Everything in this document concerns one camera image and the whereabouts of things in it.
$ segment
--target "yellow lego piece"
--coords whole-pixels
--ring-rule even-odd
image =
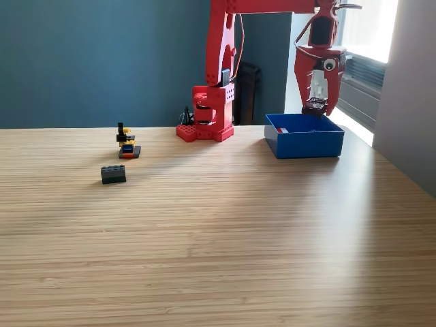
[[[136,145],[136,140],[131,140],[131,141],[127,141],[127,142],[119,142],[119,144],[120,144],[120,148],[121,148],[124,144],[135,146],[135,145]]]

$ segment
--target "blue plastic bin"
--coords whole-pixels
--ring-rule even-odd
[[[278,159],[339,157],[344,134],[326,116],[266,115],[265,139]]]

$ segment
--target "white wall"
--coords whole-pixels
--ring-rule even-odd
[[[294,46],[294,41],[306,26],[307,22],[311,19],[312,14],[292,14],[291,21],[291,40],[289,49],[289,59],[287,63],[287,82],[286,82],[286,100],[285,100],[285,113],[286,114],[300,114],[302,108],[300,91],[298,88],[297,79],[294,73],[295,57],[297,50]],[[300,40],[299,44],[309,43],[310,29]]]
[[[436,0],[400,0],[374,147],[436,196]]]

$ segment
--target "wooden table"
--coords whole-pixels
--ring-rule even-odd
[[[351,132],[279,161],[134,129],[2,130],[1,327],[436,326],[436,201]]]

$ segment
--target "blue wall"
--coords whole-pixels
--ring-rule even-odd
[[[171,126],[204,84],[208,0],[0,0],[0,128]],[[290,14],[244,15],[255,123],[283,112]]]

